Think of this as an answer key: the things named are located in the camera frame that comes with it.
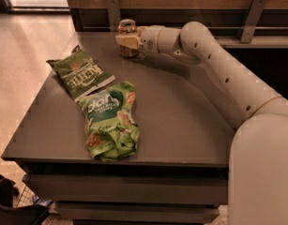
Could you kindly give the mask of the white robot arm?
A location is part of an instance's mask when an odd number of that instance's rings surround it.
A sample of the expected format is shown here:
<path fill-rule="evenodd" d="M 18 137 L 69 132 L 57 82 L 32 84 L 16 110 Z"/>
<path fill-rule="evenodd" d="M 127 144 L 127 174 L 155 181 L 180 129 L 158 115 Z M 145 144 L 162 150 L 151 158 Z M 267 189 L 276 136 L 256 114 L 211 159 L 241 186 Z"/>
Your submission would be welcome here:
<path fill-rule="evenodd" d="M 162 53 L 200 65 L 208 99 L 235 129 L 229 158 L 228 225 L 288 225 L 288 100 L 226 52 L 206 26 L 138 26 L 125 19 L 121 53 Z"/>

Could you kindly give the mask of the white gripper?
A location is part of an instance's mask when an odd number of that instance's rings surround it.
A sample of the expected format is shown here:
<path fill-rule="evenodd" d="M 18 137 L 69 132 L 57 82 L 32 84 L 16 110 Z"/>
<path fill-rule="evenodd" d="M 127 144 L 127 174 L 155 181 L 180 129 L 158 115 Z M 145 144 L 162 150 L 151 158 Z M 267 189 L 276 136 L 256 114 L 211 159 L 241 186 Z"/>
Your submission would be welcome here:
<path fill-rule="evenodd" d="M 157 53 L 158 40 L 160 32 L 164 29 L 163 26 L 152 25 L 152 26 L 137 26 L 136 32 L 141 35 L 139 37 L 137 34 L 118 34 L 115 36 L 115 40 L 118 45 L 127 47 L 133 50 L 139 50 L 142 45 L 143 49 L 149 53 Z"/>

